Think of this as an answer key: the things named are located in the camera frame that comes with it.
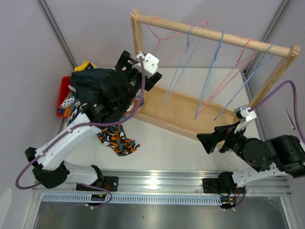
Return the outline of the dark navy shorts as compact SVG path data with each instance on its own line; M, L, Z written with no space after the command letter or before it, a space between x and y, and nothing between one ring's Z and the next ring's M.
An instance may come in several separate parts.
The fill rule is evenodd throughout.
M122 71L104 68L90 68L71 73L70 82L75 89L73 96L81 104L106 103L116 105L118 87L124 82Z

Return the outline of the yellow shorts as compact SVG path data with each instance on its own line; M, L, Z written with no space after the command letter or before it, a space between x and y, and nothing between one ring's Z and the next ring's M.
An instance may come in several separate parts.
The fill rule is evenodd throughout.
M96 69L96 68L97 68L97 66L95 64L88 62L88 61L84 61L83 64L75 67L74 71L79 72L79 71L83 71L86 69Z

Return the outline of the black orange camouflage shorts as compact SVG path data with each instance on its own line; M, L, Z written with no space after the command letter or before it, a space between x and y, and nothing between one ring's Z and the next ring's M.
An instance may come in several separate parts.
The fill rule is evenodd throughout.
M117 156L127 156L136 151L140 144L136 140L127 138L121 124L103 128L98 139L104 146L110 147Z

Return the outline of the teal cartoon print shorts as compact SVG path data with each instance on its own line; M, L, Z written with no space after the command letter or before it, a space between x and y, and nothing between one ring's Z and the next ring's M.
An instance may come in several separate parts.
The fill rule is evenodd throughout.
M139 101L139 98L140 92L138 92L133 98L132 103L130 104L129 108L126 110L120 120L125 119L134 111ZM83 106L84 105L82 105L79 100L72 95L72 92L70 92L65 98L65 100L58 107L57 111L60 115L63 116L64 120L66 121L65 124L69 126L77 117L78 113L82 111Z

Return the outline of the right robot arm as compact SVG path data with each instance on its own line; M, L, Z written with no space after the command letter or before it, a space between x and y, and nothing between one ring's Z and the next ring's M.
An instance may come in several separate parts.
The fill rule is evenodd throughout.
M216 179L203 179L205 193L217 193L221 196L240 191L252 181L267 177L290 175L293 178L305 175L305 146L296 136L281 135L266 141L248 138L244 135L245 128L240 123L217 126L213 133L197 134L206 153L211 154L218 143L223 146L219 153L234 152L247 165L248 170L225 171Z

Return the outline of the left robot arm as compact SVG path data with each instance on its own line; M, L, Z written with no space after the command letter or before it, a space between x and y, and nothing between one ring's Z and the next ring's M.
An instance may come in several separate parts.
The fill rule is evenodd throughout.
M70 94L59 107L67 128L39 148L25 151L38 185L55 188L75 183L78 190L104 188L104 175L96 165L80 166L66 161L83 141L97 137L120 156L138 145L125 137L122 124L132 118L143 103L143 94L162 78L159 59L151 53L136 58L124 51L114 68L97 68L90 62L70 76Z

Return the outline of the wooden clothes rack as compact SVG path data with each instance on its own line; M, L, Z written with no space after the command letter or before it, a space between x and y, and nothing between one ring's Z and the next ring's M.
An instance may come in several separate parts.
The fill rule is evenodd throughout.
M153 16L141 14L139 9L133 9L131 11L131 25L136 54L143 50L142 25L148 25L152 18ZM219 42L222 36L222 32L203 28L202 25L191 26L165 19L154 20L151 24L151 27L152 26L215 42ZM213 130L215 125L228 125L236 122L238 119L235 117L234 111L228 109L228 107L218 119L214 121L214 118L224 106L214 104L212 101L237 76L238 73L236 72L236 69L239 68L240 64L250 63L260 52L264 54L271 44L231 34L224 35L222 44L224 43L242 47L244 50L252 50L253 53L246 58L239 57L234 68L231 69L210 98L207 101L203 100L199 115L196 119L194 118L194 115L199 99L177 92L174 85L171 85L168 91L156 87L146 93L144 95L144 105L140 108L139 112L137 112L135 118L191 139L195 139L199 132ZM277 45L274 45L271 48L268 54L281 57L282 59L265 80L259 92L251 99L249 102L250 106L258 105L258 103L262 101L263 96L270 91L281 75L289 68L298 57L300 51L301 47L296 44L293 44L290 48Z

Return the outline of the red plastic bin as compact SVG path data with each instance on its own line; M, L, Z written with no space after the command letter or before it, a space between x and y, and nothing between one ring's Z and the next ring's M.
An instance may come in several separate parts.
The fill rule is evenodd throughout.
M64 112L60 111L60 105L64 102L64 100L70 93L69 85L71 85L70 76L64 76L61 80L61 86L59 91L58 108L56 112L56 115L58 117L65 117Z

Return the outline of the aluminium mounting rail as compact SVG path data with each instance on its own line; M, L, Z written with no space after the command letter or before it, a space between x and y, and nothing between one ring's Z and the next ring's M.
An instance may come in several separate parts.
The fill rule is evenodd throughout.
M246 197L291 196L284 176L272 173L272 177L241 184L227 194L220 190L215 172L171 171L105 171L106 186L111 194L94 191L78 191L76 184L62 184L53 189L35 187L32 191L42 201L84 203L99 205L110 203L234 205Z

